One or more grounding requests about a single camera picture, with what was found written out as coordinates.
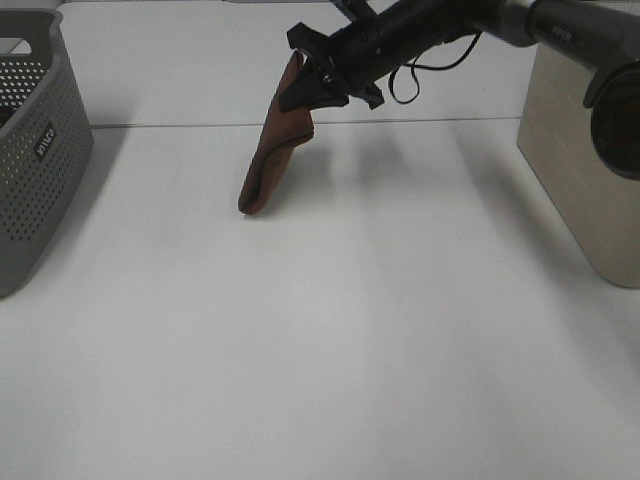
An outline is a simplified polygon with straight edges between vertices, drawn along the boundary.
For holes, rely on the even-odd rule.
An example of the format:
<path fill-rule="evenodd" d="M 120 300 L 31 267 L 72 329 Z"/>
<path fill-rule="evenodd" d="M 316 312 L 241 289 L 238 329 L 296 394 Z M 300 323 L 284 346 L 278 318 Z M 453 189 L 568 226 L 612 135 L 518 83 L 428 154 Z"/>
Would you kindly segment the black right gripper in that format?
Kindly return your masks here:
<path fill-rule="evenodd" d="M 328 36 L 304 23 L 287 32 L 289 46 L 307 57 L 302 68 L 286 72 L 279 94 L 281 110 L 344 107 L 350 98 L 371 110 L 384 103 L 376 81 L 419 50 L 424 16 L 389 9 L 357 20 Z"/>

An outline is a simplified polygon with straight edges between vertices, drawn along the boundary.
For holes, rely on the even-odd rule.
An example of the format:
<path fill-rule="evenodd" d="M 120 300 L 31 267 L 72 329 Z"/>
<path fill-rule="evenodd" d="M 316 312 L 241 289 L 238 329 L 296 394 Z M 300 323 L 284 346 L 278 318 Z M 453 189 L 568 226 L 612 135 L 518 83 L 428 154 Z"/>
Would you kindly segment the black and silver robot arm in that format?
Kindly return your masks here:
<path fill-rule="evenodd" d="M 279 106 L 342 107 L 350 98 L 371 109 L 384 102 L 376 81 L 414 68 L 427 50 L 487 33 L 512 46 L 542 44 L 591 73 L 583 105 L 602 163 L 639 177 L 639 19 L 588 1 L 397 1 L 375 12 L 363 1 L 338 1 L 346 27 L 326 36 L 303 23 L 291 28 L 292 49 L 307 59 Z"/>

